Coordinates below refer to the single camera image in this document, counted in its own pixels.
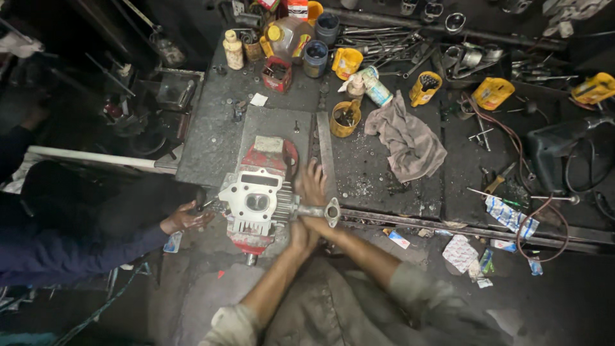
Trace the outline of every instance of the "drill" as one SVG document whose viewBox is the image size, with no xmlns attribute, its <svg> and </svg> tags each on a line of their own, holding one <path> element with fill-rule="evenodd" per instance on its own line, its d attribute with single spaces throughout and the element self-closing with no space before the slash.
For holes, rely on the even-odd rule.
<svg viewBox="0 0 615 346">
<path fill-rule="evenodd" d="M 565 192 L 561 158 L 570 155 L 587 131 L 603 123 L 615 125 L 615 119 L 610 116 L 590 116 L 528 133 L 527 142 L 532 165 L 540 183 L 549 193 Z"/>
</svg>

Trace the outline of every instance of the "yellow plastic container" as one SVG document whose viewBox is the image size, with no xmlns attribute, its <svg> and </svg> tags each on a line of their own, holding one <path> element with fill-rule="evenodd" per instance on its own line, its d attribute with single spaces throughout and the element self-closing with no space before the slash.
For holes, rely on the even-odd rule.
<svg viewBox="0 0 615 346">
<path fill-rule="evenodd" d="M 438 81 L 438 86 L 433 89 L 427 89 L 423 91 L 423 84 L 421 82 L 422 76 L 430 76 Z M 442 78 L 437 73 L 431 71 L 425 71 L 419 74 L 419 78 L 416 79 L 415 86 L 412 87 L 410 91 L 410 105 L 412 107 L 416 107 L 418 105 L 424 105 L 425 103 L 431 100 L 431 97 L 435 94 L 436 91 L 442 86 Z"/>
<path fill-rule="evenodd" d="M 352 102 L 344 101 L 344 102 L 339 102 L 337 105 L 335 105 L 335 107 L 333 107 L 333 113 L 331 114 L 331 118 L 329 119 L 329 127 L 331 128 L 331 133 L 340 138 L 350 136 L 354 132 L 354 129 L 357 128 L 357 125 L 359 125 L 359 122 L 361 121 L 361 109 L 359 109 L 360 106 L 361 106 L 361 101 L 356 100 L 356 99 L 352 100 Z M 336 110 L 347 109 L 347 108 L 352 108 L 352 111 L 353 111 L 352 119 L 354 120 L 353 126 L 344 126 L 338 123 L 338 121 L 333 116 Z"/>
<path fill-rule="evenodd" d="M 333 60 L 333 66 L 331 69 L 335 71 L 343 81 L 347 81 L 351 74 L 355 73 L 361 62 L 363 61 L 363 54 L 353 48 L 338 48 L 335 52 L 335 59 Z"/>
<path fill-rule="evenodd" d="M 267 41 L 267 38 L 265 36 L 261 36 L 261 39 L 258 42 L 261 44 L 261 47 L 263 48 L 263 52 L 265 53 L 265 56 L 267 58 L 273 55 L 273 50 L 271 49 L 271 45 L 269 44 L 269 41 Z"/>
<path fill-rule="evenodd" d="M 614 95 L 615 78 L 604 72 L 584 81 L 572 91 L 573 99 L 589 105 L 594 105 Z"/>
<path fill-rule="evenodd" d="M 506 79 L 487 77 L 472 93 L 472 98 L 481 108 L 493 111 L 513 92 L 515 87 Z"/>
<path fill-rule="evenodd" d="M 318 16 L 320 16 L 324 10 L 318 1 L 308 1 L 307 4 L 307 22 L 311 26 L 314 26 L 316 24 L 316 19 L 318 19 Z"/>
</svg>

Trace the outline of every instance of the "shirt sleeve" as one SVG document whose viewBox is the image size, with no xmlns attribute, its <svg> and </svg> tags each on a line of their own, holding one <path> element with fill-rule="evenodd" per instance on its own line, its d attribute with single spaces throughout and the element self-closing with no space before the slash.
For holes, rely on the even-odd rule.
<svg viewBox="0 0 615 346">
<path fill-rule="evenodd" d="M 0 244 L 0 272 L 104 273 L 161 247 L 169 238 L 158 224 L 135 232 L 130 241 L 74 239 L 55 230 L 36 232 L 31 227 L 11 232 Z"/>
<path fill-rule="evenodd" d="M 0 183 L 19 168 L 32 143 L 34 134 L 21 126 L 15 126 L 9 133 L 0 136 Z"/>
<path fill-rule="evenodd" d="M 260 329 L 256 315 L 245 305 L 222 307 L 199 346 L 255 346 Z"/>
<path fill-rule="evenodd" d="M 459 344 L 506 345 L 501 331 L 471 311 L 450 284 L 433 279 L 411 263 L 397 267 L 388 293 L 412 317 L 417 329 L 436 329 Z"/>
</svg>

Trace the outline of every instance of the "grey rag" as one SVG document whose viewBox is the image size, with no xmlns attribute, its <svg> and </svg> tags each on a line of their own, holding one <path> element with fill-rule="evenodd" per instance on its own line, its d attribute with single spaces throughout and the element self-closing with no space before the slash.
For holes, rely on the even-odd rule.
<svg viewBox="0 0 615 346">
<path fill-rule="evenodd" d="M 446 150 L 419 118 L 406 112 L 402 93 L 385 107 L 372 111 L 365 121 L 365 133 L 380 133 L 380 142 L 391 151 L 387 159 L 401 183 L 431 175 L 444 162 Z"/>
</svg>

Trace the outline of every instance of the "human hand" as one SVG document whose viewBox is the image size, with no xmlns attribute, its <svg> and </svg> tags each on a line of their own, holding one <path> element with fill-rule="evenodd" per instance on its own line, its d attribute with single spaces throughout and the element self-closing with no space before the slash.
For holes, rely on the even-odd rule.
<svg viewBox="0 0 615 346">
<path fill-rule="evenodd" d="M 309 164 L 300 167 L 300 176 L 295 182 L 295 191 L 301 196 L 303 204 L 309 206 L 326 206 L 325 182 L 327 176 L 322 175 L 322 165 L 316 166 L 316 159 L 311 159 Z"/>
<path fill-rule="evenodd" d="M 20 124 L 21 127 L 33 131 L 43 120 L 49 117 L 49 111 L 40 106 L 34 106 Z"/>
<path fill-rule="evenodd" d="M 216 214 L 213 211 L 201 215 L 190 215 L 188 211 L 194 209 L 196 201 L 182 204 L 169 217 L 160 222 L 160 228 L 168 235 L 183 230 L 192 230 L 205 227 L 213 220 Z"/>
<path fill-rule="evenodd" d="M 295 221 L 290 224 L 289 249 L 301 254 L 304 259 L 314 251 L 318 245 L 320 235 L 314 230 L 308 229 L 303 221 Z"/>
</svg>

